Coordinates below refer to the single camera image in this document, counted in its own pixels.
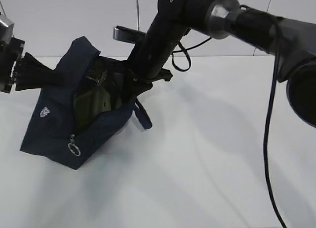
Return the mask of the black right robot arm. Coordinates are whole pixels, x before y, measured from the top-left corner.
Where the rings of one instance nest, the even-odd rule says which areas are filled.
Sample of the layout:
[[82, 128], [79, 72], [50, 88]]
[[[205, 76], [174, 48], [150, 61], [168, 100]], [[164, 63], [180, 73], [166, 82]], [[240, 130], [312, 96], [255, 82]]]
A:
[[116, 26], [113, 38], [134, 44], [129, 67], [153, 79], [189, 30], [212, 39], [233, 36], [278, 61], [276, 78], [298, 117], [316, 124], [316, 26], [241, 5], [238, 0], [158, 0], [146, 32]]

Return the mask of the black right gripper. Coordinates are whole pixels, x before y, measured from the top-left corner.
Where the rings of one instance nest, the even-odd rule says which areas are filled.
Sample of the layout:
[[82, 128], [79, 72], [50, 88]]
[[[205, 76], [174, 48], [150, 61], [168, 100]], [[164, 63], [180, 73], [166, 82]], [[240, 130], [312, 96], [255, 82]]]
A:
[[129, 77], [146, 85], [152, 85], [158, 80], [171, 81], [173, 74], [163, 66], [172, 50], [173, 48], [159, 36], [146, 33], [142, 41], [134, 44], [126, 60]]

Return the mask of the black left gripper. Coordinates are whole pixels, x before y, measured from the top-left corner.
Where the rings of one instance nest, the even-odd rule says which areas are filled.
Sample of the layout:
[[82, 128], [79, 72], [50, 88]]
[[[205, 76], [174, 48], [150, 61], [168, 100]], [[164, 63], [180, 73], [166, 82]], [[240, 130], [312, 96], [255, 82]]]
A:
[[[11, 38], [9, 44], [4, 40], [0, 42], [0, 91], [10, 93], [12, 84], [12, 68], [21, 58], [25, 41]], [[32, 54], [26, 52], [21, 59], [26, 74], [16, 76], [16, 91], [40, 89], [46, 86], [60, 86], [63, 77], [54, 70], [42, 64]]]

